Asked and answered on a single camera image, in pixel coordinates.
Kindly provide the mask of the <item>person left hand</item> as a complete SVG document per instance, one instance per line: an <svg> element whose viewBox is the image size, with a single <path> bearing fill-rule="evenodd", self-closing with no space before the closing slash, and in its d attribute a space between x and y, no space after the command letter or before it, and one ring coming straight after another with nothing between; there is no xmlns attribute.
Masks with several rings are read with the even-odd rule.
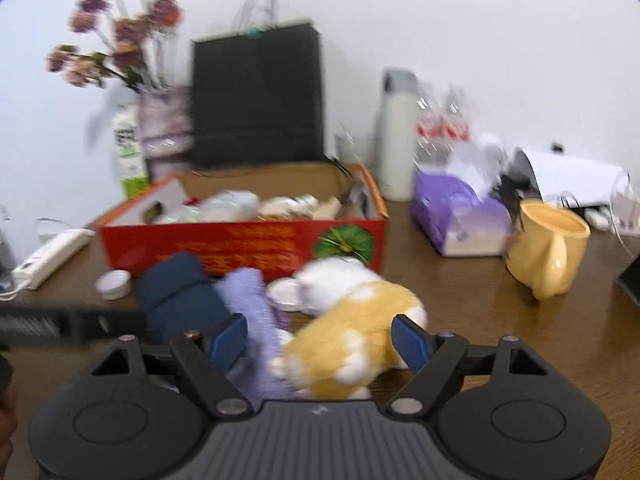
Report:
<svg viewBox="0 0 640 480"><path fill-rule="evenodd" d="M12 437L17 428L17 393L12 386L13 368L9 361L1 358L1 467L4 468L13 453Z"/></svg>

